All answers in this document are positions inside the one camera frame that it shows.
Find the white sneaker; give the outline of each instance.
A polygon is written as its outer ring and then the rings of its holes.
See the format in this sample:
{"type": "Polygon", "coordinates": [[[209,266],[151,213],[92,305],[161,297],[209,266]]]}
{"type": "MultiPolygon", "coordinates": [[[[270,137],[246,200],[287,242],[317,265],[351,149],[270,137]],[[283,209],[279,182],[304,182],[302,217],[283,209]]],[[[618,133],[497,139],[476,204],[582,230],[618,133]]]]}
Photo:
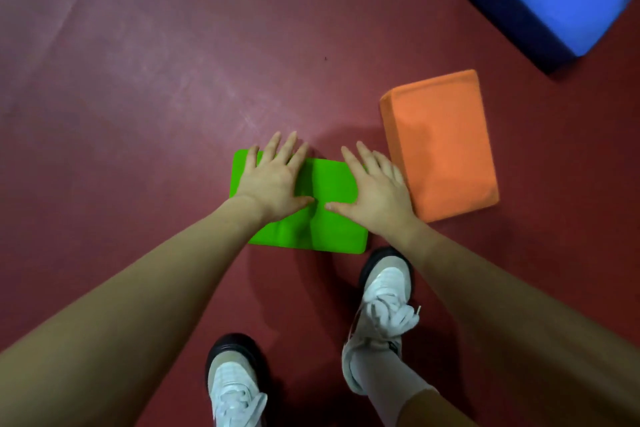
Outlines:
{"type": "Polygon", "coordinates": [[[259,385],[268,381],[268,368],[249,336],[228,334],[216,341],[207,358],[205,377],[216,427],[262,425],[267,395],[259,385]]]}
{"type": "Polygon", "coordinates": [[[407,304],[411,297],[411,264],[390,246],[371,253],[360,273],[364,290],[360,308],[342,349],[342,374],[349,388],[364,395],[362,387],[351,373],[351,358],[358,348],[391,350],[402,358],[401,335],[413,329],[419,321],[417,311],[407,304]]]}

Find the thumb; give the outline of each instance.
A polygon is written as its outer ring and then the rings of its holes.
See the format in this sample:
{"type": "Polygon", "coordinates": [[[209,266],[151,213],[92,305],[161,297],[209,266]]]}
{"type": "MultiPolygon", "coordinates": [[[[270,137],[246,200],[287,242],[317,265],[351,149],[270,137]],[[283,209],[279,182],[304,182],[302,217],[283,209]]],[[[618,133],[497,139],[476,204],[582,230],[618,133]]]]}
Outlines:
{"type": "Polygon", "coordinates": [[[327,203],[324,205],[324,209],[340,214],[350,220],[353,220],[352,216],[354,208],[355,206],[353,204],[348,203],[327,203]]]}
{"type": "Polygon", "coordinates": [[[311,196],[296,196],[293,198],[293,213],[306,208],[309,204],[314,203],[316,198],[311,196]]]}

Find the black shoe sole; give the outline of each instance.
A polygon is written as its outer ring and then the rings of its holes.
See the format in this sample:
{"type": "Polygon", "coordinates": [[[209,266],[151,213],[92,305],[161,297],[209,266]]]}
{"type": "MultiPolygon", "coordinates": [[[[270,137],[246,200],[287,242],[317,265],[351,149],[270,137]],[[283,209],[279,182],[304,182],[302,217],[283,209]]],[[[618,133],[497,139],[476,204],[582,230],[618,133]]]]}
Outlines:
{"type": "Polygon", "coordinates": [[[255,341],[242,333],[225,334],[212,346],[207,355],[207,362],[204,367],[204,384],[207,390],[209,389],[209,370],[211,364],[216,356],[225,351],[236,351],[243,355],[255,372],[258,379],[258,389],[269,395],[271,392],[271,374],[269,373],[267,359],[255,341]]]}
{"type": "Polygon", "coordinates": [[[378,265],[378,262],[385,257],[399,257],[400,259],[403,259],[407,267],[409,267],[411,293],[409,294],[409,297],[407,297],[407,300],[411,299],[411,296],[413,295],[413,266],[402,253],[398,252],[392,246],[383,246],[380,248],[376,248],[373,252],[371,252],[371,255],[369,255],[369,258],[365,262],[364,267],[360,271],[360,278],[358,279],[358,287],[360,287],[360,292],[364,294],[364,286],[367,283],[367,278],[369,278],[373,267],[378,265]]]}

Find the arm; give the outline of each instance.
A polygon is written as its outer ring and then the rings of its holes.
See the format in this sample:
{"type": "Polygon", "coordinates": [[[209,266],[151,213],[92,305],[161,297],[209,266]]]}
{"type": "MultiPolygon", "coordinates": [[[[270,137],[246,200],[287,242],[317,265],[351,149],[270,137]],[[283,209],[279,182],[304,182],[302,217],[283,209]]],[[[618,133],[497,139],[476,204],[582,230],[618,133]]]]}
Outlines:
{"type": "Polygon", "coordinates": [[[307,153],[295,133],[235,197],[38,326],[0,355],[3,425],[133,424],[187,342],[228,266],[266,223],[312,201],[293,197],[307,153]]]}
{"type": "Polygon", "coordinates": [[[397,167],[361,142],[347,149],[356,204],[329,209],[386,238],[429,283],[508,386],[548,425],[640,423],[640,352],[563,303],[430,229],[397,167]]]}

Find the finger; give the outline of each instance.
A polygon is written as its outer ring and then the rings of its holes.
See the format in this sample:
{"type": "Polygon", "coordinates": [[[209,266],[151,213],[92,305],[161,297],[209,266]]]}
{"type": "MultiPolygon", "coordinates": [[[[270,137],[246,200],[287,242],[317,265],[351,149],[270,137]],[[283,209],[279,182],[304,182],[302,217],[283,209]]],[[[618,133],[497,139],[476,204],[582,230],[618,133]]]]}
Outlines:
{"type": "Polygon", "coordinates": [[[296,151],[293,157],[291,157],[289,164],[287,164],[296,176],[298,175],[298,171],[300,171],[300,167],[302,166],[302,164],[305,162],[305,159],[307,158],[308,150],[309,150],[309,144],[308,142],[305,142],[300,146],[300,148],[296,151]]]}
{"type": "Polygon", "coordinates": [[[289,158],[291,158],[293,146],[296,145],[296,140],[298,140],[298,132],[292,131],[274,160],[282,162],[282,164],[287,164],[289,158]]]}
{"type": "Polygon", "coordinates": [[[311,196],[296,196],[293,198],[293,206],[291,214],[297,213],[301,209],[306,208],[309,204],[315,203],[316,199],[311,196]]]}
{"type": "Polygon", "coordinates": [[[246,153],[246,160],[244,161],[244,172],[255,169],[255,158],[258,155],[258,146],[252,145],[249,148],[249,152],[246,153]]]}
{"type": "Polygon", "coordinates": [[[348,203],[327,203],[324,205],[324,209],[349,218],[352,221],[356,221],[355,217],[355,205],[348,203]]]}
{"type": "Polygon", "coordinates": [[[349,170],[351,171],[351,174],[353,174],[353,177],[356,178],[356,182],[359,179],[364,178],[367,175],[367,172],[363,169],[362,164],[360,164],[358,158],[354,156],[353,153],[345,146],[342,146],[340,150],[342,150],[344,162],[346,162],[349,166],[349,170]]]}
{"type": "Polygon", "coordinates": [[[398,184],[404,185],[404,177],[396,164],[394,164],[394,179],[398,184]]]}
{"type": "Polygon", "coordinates": [[[358,153],[360,157],[362,157],[362,162],[367,168],[367,172],[370,176],[380,176],[382,171],[380,171],[380,166],[378,165],[378,161],[371,151],[365,146],[360,140],[356,142],[356,147],[358,148],[358,153]]]}
{"type": "Polygon", "coordinates": [[[374,150],[373,157],[376,158],[376,162],[380,166],[382,173],[389,179],[394,179],[394,166],[391,164],[391,161],[388,160],[387,156],[374,150]]]}
{"type": "Polygon", "coordinates": [[[278,144],[280,144],[280,132],[277,131],[273,134],[271,140],[267,144],[267,147],[264,148],[264,152],[262,153],[262,160],[258,165],[264,165],[273,160],[273,156],[276,155],[276,149],[278,148],[278,144]]]}

